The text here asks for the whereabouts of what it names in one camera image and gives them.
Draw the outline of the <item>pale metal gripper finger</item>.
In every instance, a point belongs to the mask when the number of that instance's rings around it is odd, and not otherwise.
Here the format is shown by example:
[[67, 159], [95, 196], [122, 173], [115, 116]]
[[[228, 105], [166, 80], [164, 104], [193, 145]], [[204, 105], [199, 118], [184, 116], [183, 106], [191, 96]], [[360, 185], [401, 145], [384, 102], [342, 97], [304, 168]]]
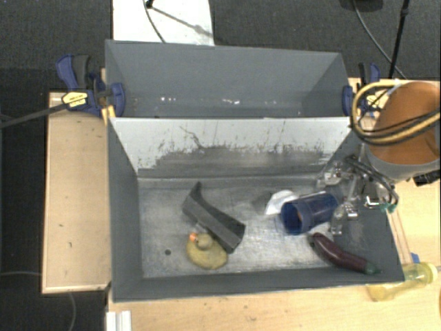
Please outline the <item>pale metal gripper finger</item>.
[[338, 185], [344, 177], [344, 165], [341, 161], [329, 162], [316, 180], [316, 187], [325, 189], [328, 186]]
[[342, 203], [335, 210], [331, 217], [330, 233], [333, 236], [342, 236], [345, 228], [352, 221], [358, 220], [358, 211], [351, 203]]

